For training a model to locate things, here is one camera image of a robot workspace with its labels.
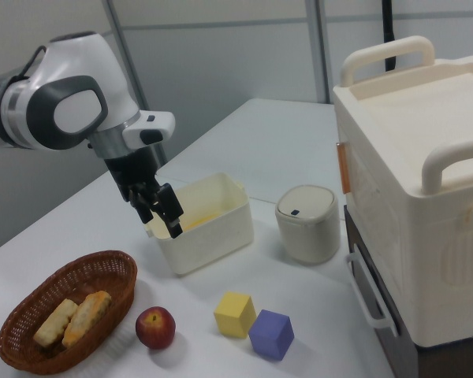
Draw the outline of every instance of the purple cube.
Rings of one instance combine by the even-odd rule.
[[[249,338],[256,353],[282,360],[294,339],[291,320],[264,309],[249,330]]]

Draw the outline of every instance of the bread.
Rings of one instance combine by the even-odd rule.
[[[65,330],[63,346],[73,347],[77,341],[99,321],[107,311],[111,297],[106,291],[89,294],[77,308],[68,327]]]
[[[44,348],[59,342],[76,310],[77,304],[70,299],[65,299],[43,322],[39,330],[33,335],[33,339]]]

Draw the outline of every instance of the white plastic bin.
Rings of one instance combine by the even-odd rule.
[[[146,230],[158,240],[176,274],[191,272],[254,239],[248,196],[227,174],[206,177],[175,193],[184,209],[184,232],[172,239],[159,217],[146,224]]]
[[[419,65],[354,81],[414,52]],[[438,60],[409,37],[351,54],[341,82],[348,211],[413,342],[473,337],[473,57]]]

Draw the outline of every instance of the black pole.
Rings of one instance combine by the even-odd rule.
[[[393,30],[393,0],[382,0],[382,20],[384,24],[384,43],[394,40]],[[396,57],[385,60],[385,70],[392,71],[396,68]]]

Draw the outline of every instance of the red apple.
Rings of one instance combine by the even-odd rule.
[[[151,307],[137,317],[135,331],[140,342],[146,347],[165,349],[175,336],[175,320],[163,307]]]

